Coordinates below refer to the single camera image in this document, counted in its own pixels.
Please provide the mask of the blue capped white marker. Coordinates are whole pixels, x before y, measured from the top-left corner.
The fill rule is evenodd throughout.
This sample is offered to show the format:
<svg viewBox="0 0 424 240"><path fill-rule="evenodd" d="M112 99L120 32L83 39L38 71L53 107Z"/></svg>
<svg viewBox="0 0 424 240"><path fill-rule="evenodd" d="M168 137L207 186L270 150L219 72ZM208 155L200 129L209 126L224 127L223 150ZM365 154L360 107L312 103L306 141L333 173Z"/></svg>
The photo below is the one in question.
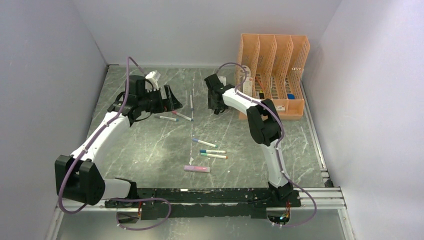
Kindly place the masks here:
<svg viewBox="0 0 424 240"><path fill-rule="evenodd" d="M192 141L193 142L196 142L196 143L199 143L199 144L202 144L202 145L209 146L211 148L217 148L218 147L216 144L213 144L213 143L210 143L210 142L206 142L206 141L203 141L203 140L199 140L199 139L196 139L196 138L192 138Z"/></svg>

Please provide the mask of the teal capped white marker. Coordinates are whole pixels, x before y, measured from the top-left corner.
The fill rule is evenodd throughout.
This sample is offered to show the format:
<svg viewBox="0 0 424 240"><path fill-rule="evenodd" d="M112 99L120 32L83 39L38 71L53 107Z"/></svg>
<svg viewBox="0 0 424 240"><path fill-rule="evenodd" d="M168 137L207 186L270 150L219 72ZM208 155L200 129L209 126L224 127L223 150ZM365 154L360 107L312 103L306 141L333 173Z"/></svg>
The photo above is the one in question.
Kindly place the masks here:
<svg viewBox="0 0 424 240"><path fill-rule="evenodd" d="M226 154L227 152L225 150L207 150L207 149L201 149L199 150L200 153L204 154Z"/></svg>

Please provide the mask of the green capped orange marker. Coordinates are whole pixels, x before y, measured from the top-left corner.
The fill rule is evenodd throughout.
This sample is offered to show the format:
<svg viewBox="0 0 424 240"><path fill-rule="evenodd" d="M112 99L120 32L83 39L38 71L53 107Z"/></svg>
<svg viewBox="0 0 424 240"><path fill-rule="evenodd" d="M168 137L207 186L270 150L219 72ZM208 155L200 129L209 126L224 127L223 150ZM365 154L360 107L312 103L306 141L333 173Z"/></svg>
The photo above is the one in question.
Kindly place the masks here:
<svg viewBox="0 0 424 240"><path fill-rule="evenodd" d="M226 155L220 155L220 154L212 154L212 153L200 153L201 156L208 157L208 158L218 158L218 159L228 159Z"/></svg>

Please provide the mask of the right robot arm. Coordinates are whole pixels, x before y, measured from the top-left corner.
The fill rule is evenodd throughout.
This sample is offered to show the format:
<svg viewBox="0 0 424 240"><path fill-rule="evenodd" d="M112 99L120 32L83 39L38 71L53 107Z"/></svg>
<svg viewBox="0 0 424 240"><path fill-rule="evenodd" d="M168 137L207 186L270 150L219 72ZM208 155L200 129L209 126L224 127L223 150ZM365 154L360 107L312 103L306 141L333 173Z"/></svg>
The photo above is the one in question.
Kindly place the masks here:
<svg viewBox="0 0 424 240"><path fill-rule="evenodd" d="M224 85L215 73L204 81L208 88L208 108L214 114L231 107L247 116L250 135L261 147L268 167L270 202L275 207L282 207L288 202L294 188L286 173L282 154L285 131L273 101L256 99L231 84Z"/></svg>

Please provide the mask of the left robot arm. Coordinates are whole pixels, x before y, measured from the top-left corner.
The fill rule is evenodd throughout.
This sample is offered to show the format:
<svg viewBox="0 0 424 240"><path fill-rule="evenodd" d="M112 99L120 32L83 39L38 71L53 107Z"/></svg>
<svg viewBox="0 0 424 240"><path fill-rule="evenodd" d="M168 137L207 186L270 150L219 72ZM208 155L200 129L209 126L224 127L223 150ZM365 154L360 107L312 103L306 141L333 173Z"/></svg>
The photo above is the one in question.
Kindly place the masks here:
<svg viewBox="0 0 424 240"><path fill-rule="evenodd" d="M124 207L134 207L139 200L137 184L124 178L104 178L96 164L127 129L140 121L142 113L160 114L182 106L168 84L159 87L153 77L129 75L125 91L107 109L95 131L71 154L56 159L58 197L91 206L118 199Z"/></svg>

